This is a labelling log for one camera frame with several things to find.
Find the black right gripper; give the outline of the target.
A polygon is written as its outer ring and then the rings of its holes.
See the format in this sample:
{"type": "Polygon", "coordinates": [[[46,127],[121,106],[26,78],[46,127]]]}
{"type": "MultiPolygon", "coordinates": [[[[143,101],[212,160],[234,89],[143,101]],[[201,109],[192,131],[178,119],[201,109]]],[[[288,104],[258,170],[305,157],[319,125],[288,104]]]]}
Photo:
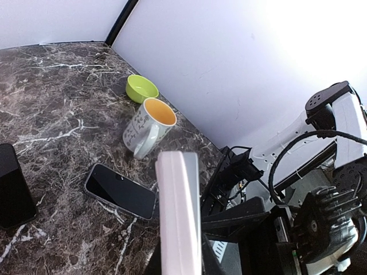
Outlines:
{"type": "Polygon", "coordinates": [[[286,206],[265,210],[254,197],[223,212],[201,217],[204,243],[235,243],[241,274],[302,274],[290,234],[291,213],[286,206]]]}

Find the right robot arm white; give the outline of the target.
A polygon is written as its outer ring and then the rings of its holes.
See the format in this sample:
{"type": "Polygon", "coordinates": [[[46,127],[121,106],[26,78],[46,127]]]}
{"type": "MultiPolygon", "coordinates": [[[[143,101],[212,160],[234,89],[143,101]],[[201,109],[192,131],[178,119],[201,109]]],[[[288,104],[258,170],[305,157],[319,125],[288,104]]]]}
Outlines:
{"type": "Polygon", "coordinates": [[[265,146],[224,147],[201,197],[211,241],[236,243],[242,274],[342,274],[366,238],[366,110],[347,81],[312,95],[265,146]]]}

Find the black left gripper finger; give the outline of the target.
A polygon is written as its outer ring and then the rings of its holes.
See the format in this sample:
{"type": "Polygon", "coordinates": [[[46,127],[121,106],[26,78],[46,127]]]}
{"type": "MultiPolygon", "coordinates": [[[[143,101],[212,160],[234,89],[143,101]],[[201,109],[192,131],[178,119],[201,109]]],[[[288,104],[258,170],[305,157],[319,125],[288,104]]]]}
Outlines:
{"type": "Polygon", "coordinates": [[[201,233],[202,273],[204,275],[225,275],[213,251],[212,245],[204,233],[201,233]]]}

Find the silver smartphone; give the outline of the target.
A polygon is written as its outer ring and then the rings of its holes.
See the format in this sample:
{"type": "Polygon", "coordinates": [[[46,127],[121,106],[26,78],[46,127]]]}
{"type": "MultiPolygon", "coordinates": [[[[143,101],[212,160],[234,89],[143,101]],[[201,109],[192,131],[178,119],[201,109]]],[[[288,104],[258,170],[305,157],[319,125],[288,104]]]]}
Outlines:
{"type": "Polygon", "coordinates": [[[183,159],[189,181],[189,190],[192,199],[194,225],[196,233],[197,251],[194,254],[196,260],[195,274],[202,274],[202,252],[201,252],[201,213],[200,213],[200,177],[198,156],[195,152],[184,152],[183,159]]]}

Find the pink phone case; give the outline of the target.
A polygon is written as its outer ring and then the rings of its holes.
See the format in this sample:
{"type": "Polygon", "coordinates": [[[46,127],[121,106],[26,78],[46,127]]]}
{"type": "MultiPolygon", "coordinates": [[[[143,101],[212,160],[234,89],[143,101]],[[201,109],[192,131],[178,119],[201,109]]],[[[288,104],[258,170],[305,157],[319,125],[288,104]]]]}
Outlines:
{"type": "Polygon", "coordinates": [[[159,189],[162,274],[195,274],[196,233],[183,152],[161,152],[155,172],[159,189]]]}

